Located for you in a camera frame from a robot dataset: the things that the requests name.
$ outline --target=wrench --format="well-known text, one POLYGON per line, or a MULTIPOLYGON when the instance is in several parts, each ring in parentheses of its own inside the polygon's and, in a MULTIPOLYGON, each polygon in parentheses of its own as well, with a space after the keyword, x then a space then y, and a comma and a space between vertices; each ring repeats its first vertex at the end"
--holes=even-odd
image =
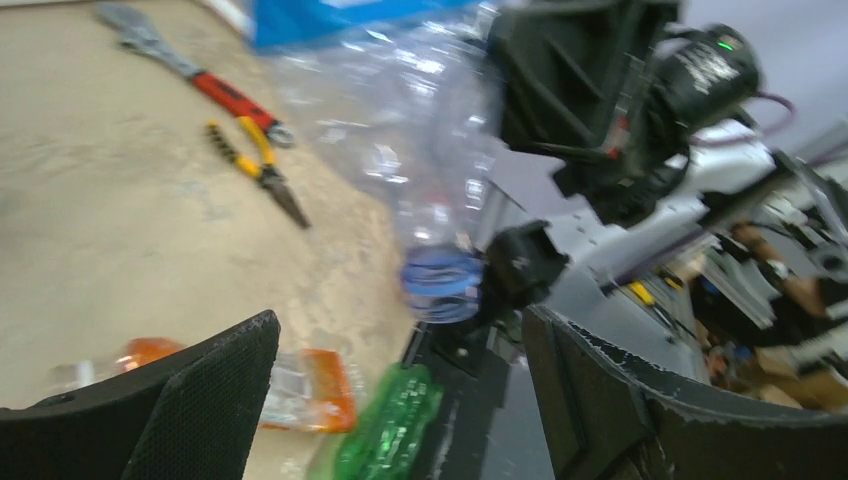
POLYGON ((99 2, 96 8, 97 17, 120 33, 122 47, 163 63, 234 117, 250 117, 273 143, 281 147, 294 145, 294 135, 282 122, 224 80, 177 53, 165 43, 146 15, 114 2, 99 2))

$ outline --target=wrench head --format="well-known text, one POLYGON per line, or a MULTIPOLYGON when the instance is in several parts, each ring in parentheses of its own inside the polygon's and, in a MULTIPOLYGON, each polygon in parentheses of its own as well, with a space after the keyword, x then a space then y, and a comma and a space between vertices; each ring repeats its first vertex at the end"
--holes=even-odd
POLYGON ((98 2, 96 15, 121 35, 122 47, 139 53, 150 53, 162 44, 162 38, 147 16, 130 6, 115 2, 98 2))

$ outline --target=yellow pliers handle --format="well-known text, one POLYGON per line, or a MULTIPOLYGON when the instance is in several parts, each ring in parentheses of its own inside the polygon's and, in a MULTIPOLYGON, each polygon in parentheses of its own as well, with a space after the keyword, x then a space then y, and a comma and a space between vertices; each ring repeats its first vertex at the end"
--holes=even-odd
POLYGON ((247 132, 251 140, 253 140, 253 143, 259 147, 259 154, 262 157, 261 165, 239 153, 227 140, 221 131, 221 127, 215 121, 209 121, 206 125, 209 138, 225 159, 251 178, 259 180, 262 176, 263 167, 274 166, 274 150, 271 148, 271 144, 268 143, 268 138, 262 133, 262 129, 259 128, 259 125, 252 118, 238 117, 237 120, 241 123, 242 128, 244 128, 244 131, 247 132))

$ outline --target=table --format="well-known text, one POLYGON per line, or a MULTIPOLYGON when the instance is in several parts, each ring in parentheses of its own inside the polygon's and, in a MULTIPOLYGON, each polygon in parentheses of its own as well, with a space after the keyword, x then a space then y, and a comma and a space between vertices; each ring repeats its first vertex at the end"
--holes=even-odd
MULTIPOLYGON (((261 62, 208 11, 134 5, 282 113, 261 62)), ((55 365, 109 358, 134 337, 198 342, 265 308, 282 348, 336 349, 374 385, 413 325, 387 209, 307 146, 279 151, 314 225, 299 231, 207 145, 216 119, 252 147, 226 112, 119 50, 91 8, 0 10, 0 405, 48 395, 55 365)), ((301 478, 318 442, 259 431, 245 478, 301 478)))

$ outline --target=person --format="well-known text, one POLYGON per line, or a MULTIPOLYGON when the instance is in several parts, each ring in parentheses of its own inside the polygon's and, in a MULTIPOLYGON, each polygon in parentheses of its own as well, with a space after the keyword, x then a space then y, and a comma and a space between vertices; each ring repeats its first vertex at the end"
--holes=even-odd
POLYGON ((731 227, 732 238, 767 270, 767 277, 781 296, 771 302, 777 326, 797 327, 800 340, 817 336, 848 319, 848 284, 826 276, 801 277, 786 266, 786 261, 748 221, 731 227))

